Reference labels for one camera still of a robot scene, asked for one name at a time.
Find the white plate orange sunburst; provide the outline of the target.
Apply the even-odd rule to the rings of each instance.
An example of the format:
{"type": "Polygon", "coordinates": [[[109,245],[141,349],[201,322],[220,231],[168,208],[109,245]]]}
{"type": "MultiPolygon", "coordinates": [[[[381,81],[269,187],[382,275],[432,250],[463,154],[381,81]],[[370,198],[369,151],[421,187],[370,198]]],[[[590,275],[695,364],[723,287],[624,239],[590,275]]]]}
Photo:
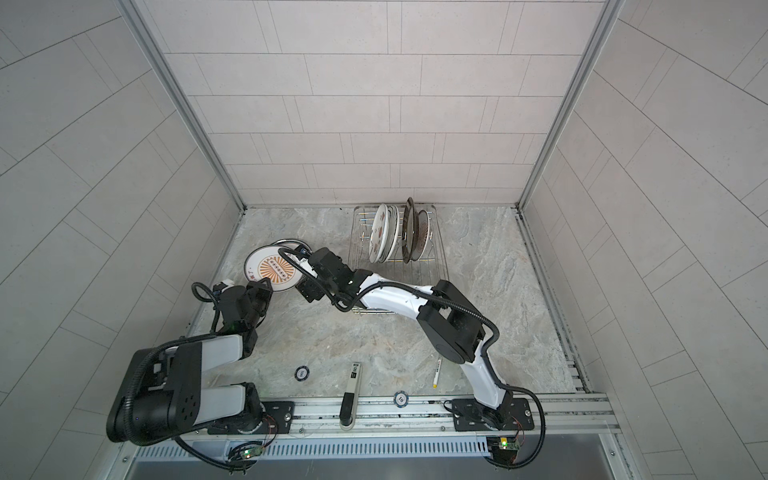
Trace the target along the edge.
{"type": "Polygon", "coordinates": [[[299,239],[280,239],[273,242],[272,246],[285,247],[304,254],[312,253],[312,249],[309,244],[299,239]]]}

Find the small sunburst plate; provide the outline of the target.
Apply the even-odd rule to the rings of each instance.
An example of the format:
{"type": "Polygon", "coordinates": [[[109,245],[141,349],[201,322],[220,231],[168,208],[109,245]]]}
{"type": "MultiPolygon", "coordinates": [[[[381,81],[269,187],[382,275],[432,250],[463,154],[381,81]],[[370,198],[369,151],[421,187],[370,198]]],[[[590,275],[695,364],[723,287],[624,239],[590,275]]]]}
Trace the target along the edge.
{"type": "Polygon", "coordinates": [[[412,250],[412,259],[419,261],[424,255],[431,235],[431,221],[426,210],[420,210],[417,216],[418,233],[412,250]]]}

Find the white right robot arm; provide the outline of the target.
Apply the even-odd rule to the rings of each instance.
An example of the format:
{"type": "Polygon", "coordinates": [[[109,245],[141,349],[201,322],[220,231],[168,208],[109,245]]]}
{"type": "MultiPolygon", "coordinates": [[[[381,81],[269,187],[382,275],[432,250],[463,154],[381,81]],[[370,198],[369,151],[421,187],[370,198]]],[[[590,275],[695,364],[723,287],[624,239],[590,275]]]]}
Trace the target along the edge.
{"type": "Polygon", "coordinates": [[[278,255],[299,272],[308,302],[327,298],[341,312],[385,310],[415,321],[434,349],[459,365],[472,387],[472,400],[450,401],[451,413],[466,426],[496,431],[491,465],[515,470],[531,464],[546,439],[546,418],[532,391],[505,383],[494,370],[489,348],[499,328],[447,280],[413,286],[370,270],[353,270],[327,248],[302,253],[284,245],[278,255]]]}

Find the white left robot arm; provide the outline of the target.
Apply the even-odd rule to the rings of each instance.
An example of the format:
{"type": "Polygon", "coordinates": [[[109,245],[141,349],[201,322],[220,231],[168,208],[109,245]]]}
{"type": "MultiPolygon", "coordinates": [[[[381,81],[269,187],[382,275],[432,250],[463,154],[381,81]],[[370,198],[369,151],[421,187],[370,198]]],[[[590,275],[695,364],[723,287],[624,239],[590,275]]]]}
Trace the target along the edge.
{"type": "Polygon", "coordinates": [[[200,428],[252,433],[264,424],[253,383],[204,387],[203,377],[252,354],[273,295],[271,281],[212,287],[195,282],[191,290],[213,308],[209,332],[134,353],[107,416],[110,441],[149,446],[200,428]]]}

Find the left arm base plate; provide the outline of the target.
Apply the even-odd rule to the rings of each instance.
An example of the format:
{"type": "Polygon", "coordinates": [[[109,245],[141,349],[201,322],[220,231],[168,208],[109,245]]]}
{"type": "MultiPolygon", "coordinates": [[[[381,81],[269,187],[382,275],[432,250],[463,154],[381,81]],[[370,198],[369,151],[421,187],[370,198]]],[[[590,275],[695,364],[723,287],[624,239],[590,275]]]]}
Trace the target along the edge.
{"type": "Polygon", "coordinates": [[[295,403],[292,401],[266,401],[255,411],[216,420],[206,430],[210,435],[265,435],[288,434],[293,420],[295,403]]]}

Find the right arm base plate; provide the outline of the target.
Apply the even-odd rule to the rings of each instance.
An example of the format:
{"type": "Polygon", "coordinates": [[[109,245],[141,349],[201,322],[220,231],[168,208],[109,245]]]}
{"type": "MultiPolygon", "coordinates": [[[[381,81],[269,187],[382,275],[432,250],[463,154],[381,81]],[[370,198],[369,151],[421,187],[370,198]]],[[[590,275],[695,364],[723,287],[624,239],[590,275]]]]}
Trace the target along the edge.
{"type": "Polygon", "coordinates": [[[514,397],[510,393],[507,393],[498,408],[485,406],[474,398],[450,400],[448,408],[458,432],[531,431],[535,428],[528,400],[514,397]]]}

